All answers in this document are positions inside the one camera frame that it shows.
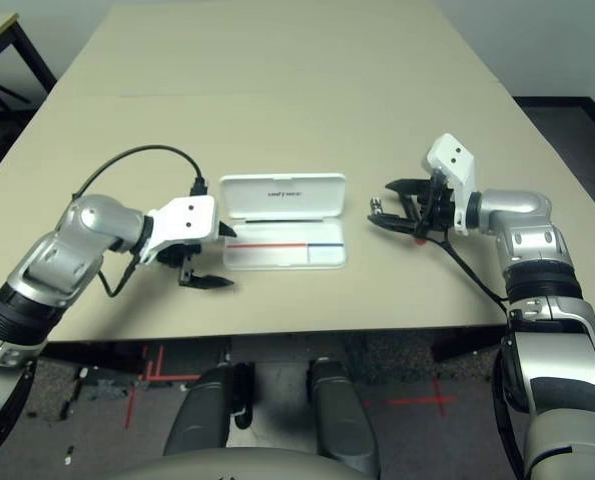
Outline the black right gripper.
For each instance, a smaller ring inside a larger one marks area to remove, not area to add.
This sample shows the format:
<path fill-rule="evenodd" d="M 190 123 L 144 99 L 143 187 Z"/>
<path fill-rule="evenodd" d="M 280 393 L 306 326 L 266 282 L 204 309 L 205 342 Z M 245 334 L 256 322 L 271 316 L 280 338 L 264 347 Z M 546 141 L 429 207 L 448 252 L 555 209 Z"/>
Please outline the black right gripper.
<path fill-rule="evenodd" d="M 426 238 L 430 232 L 447 232 L 454 224 L 453 190 L 446 177 L 433 171 L 429 179 L 398 179 L 385 185 L 398 195 L 417 195 L 418 222 L 394 214 L 370 214 L 367 219 L 375 226 L 403 234 Z"/>

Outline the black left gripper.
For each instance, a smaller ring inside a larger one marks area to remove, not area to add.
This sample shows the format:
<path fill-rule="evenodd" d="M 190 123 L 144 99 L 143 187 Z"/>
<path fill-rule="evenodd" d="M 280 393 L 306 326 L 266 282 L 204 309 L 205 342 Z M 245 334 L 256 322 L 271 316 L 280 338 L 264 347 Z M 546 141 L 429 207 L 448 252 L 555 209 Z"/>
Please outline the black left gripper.
<path fill-rule="evenodd" d="M 220 221 L 218 225 L 218 236 L 225 238 L 236 238 L 237 233 L 233 228 Z M 192 259 L 201 253 L 201 246 L 196 245 L 171 245 L 156 256 L 156 260 L 163 265 L 176 269 L 178 272 L 178 284 L 183 287 L 190 287 L 200 290 L 211 290 L 230 287 L 234 284 L 232 280 L 216 275 L 195 275 L 192 268 Z"/>

